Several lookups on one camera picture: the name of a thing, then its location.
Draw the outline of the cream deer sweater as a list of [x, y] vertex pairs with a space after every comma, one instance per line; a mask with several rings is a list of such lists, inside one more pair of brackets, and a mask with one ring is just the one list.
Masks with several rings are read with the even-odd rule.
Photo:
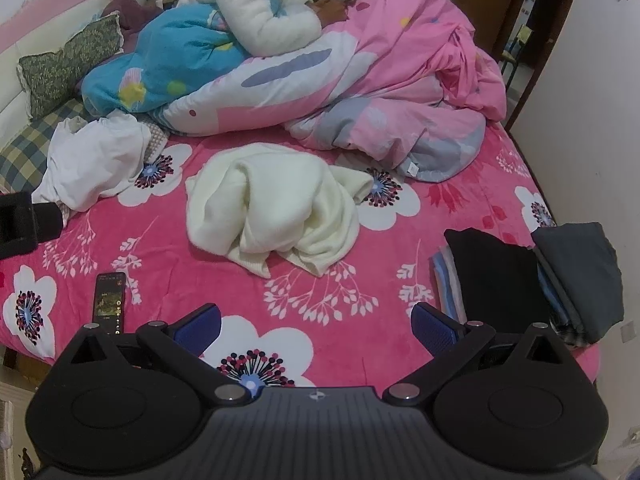
[[186, 234], [262, 278], [271, 254], [320, 278], [354, 247], [372, 186], [364, 171], [283, 145], [232, 148], [186, 179]]

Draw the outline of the striped folded clothes stack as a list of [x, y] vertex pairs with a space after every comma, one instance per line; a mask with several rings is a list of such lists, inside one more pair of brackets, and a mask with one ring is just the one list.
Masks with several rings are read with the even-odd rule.
[[432, 257], [440, 310], [460, 324], [468, 322], [454, 256], [448, 246], [440, 246]]

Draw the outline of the plaid pillow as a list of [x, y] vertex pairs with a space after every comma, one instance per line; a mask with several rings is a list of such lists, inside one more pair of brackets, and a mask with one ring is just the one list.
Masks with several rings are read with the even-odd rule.
[[49, 144], [55, 128], [65, 119], [93, 117], [78, 99], [70, 99], [43, 118], [27, 125], [1, 150], [1, 192], [32, 192], [47, 169]]

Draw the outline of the black smartphone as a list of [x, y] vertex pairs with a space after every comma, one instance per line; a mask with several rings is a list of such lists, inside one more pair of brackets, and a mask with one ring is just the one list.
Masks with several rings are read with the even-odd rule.
[[124, 329], [126, 286], [124, 272], [102, 273], [96, 277], [92, 320], [110, 335], [119, 335]]

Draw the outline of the white crumpled garment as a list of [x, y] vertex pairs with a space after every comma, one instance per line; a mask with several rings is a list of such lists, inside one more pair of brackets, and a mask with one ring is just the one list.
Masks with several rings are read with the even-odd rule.
[[47, 168], [32, 201], [87, 211], [134, 183], [151, 140], [148, 126], [119, 110], [92, 122], [63, 120], [49, 143]]

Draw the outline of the green patterned pillow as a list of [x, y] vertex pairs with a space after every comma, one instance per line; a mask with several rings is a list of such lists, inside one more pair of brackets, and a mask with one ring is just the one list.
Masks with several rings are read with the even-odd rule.
[[56, 51], [26, 55], [17, 61], [17, 75], [26, 93], [30, 120], [50, 114], [73, 94], [90, 70], [122, 52], [124, 36], [119, 13], [89, 23]]

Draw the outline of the pink white headboard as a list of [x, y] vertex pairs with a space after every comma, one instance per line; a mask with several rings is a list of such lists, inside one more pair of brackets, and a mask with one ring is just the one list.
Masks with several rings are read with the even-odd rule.
[[28, 0], [1, 24], [1, 144], [28, 124], [27, 92], [17, 63], [25, 55], [55, 52], [99, 16], [112, 0]]

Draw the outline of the beige knitted cloth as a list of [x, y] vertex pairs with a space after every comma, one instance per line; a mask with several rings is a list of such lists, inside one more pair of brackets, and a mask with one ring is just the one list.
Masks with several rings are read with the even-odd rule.
[[145, 165], [155, 162], [166, 148], [169, 133], [155, 122], [144, 122], [151, 133], [151, 140], [144, 153]]

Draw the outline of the dark grey folded garment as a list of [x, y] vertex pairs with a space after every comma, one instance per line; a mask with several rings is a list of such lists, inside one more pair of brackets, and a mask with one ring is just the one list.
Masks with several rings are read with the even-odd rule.
[[540, 270], [558, 298], [555, 328], [568, 344], [600, 341], [625, 315], [622, 272], [598, 222], [546, 226], [532, 234]]

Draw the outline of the blue floral blanket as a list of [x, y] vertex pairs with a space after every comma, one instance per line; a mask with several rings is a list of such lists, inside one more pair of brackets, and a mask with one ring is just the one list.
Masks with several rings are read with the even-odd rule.
[[94, 116], [157, 110], [230, 73], [250, 57], [214, 4], [163, 12], [139, 32], [134, 50], [85, 76], [80, 87]]

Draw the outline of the pink patterned duvet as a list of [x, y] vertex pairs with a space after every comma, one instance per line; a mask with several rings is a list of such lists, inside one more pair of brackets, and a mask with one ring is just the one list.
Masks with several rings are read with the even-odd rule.
[[306, 148], [430, 183], [469, 166], [505, 117], [499, 67], [450, 0], [356, 0], [309, 46], [251, 58], [154, 113], [186, 136], [282, 126]]

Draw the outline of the person in white jacket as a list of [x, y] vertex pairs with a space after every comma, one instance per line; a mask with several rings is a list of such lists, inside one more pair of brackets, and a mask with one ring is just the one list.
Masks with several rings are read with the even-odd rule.
[[250, 55], [266, 58], [307, 47], [323, 29], [347, 20], [341, 0], [179, 0], [179, 6], [214, 4]]

